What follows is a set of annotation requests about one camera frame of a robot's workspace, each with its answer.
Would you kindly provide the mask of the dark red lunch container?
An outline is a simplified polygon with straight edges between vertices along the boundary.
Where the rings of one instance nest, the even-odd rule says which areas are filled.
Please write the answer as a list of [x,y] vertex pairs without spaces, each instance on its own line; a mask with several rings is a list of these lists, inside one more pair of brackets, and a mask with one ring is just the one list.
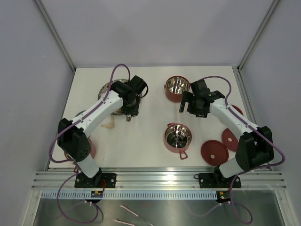
[[164,90],[168,100],[179,103],[184,92],[190,90],[190,82],[182,76],[172,76],[165,82]]

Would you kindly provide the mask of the pink lunch container with handle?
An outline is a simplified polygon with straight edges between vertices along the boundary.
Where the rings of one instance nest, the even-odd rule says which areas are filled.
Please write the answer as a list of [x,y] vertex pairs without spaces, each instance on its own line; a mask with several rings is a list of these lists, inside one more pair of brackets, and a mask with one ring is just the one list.
[[180,123],[169,123],[163,135],[164,145],[167,150],[177,153],[181,160],[188,158],[186,151],[192,142],[191,130]]

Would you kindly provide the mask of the metal tongs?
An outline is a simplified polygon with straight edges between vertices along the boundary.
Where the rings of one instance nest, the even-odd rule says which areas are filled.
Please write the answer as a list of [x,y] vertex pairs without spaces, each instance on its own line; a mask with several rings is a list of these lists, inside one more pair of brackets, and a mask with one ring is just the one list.
[[127,122],[130,122],[131,119],[132,119],[132,115],[127,114],[127,115],[126,115],[126,121],[127,121]]

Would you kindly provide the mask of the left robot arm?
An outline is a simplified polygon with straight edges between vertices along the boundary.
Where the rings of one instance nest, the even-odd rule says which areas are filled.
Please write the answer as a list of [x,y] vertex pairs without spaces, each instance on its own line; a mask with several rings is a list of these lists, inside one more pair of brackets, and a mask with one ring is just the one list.
[[97,187],[102,182],[102,170],[91,155],[91,133],[116,110],[128,118],[136,117],[143,90],[148,86],[138,76],[126,82],[110,82],[105,95],[84,113],[72,120],[60,120],[57,144],[75,162],[84,187]]

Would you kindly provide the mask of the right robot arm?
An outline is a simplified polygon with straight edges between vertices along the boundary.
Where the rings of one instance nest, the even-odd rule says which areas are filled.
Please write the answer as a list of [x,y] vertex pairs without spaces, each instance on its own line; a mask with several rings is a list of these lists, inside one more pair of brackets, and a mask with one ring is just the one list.
[[235,157],[214,169],[213,179],[216,185],[225,186],[232,176],[251,171],[274,159],[271,130],[268,127],[260,128],[246,119],[228,104],[219,91],[204,95],[185,91],[180,113],[183,113],[185,104],[188,104],[187,112],[196,117],[205,118],[209,113],[215,116],[238,140]]

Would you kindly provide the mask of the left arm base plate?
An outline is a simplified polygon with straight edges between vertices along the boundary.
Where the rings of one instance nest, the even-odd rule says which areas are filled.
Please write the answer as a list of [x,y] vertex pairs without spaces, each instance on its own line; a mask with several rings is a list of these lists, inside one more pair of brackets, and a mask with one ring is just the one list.
[[96,175],[88,178],[85,174],[80,173],[75,179],[75,188],[115,188],[117,174],[102,173],[101,176]]

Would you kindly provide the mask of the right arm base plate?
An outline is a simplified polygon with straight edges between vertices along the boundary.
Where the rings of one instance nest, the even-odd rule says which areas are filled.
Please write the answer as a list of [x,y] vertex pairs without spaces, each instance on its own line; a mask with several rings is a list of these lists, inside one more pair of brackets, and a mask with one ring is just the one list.
[[195,174],[194,179],[199,182],[200,188],[230,188],[230,184],[234,177],[218,178],[213,173],[199,173]]

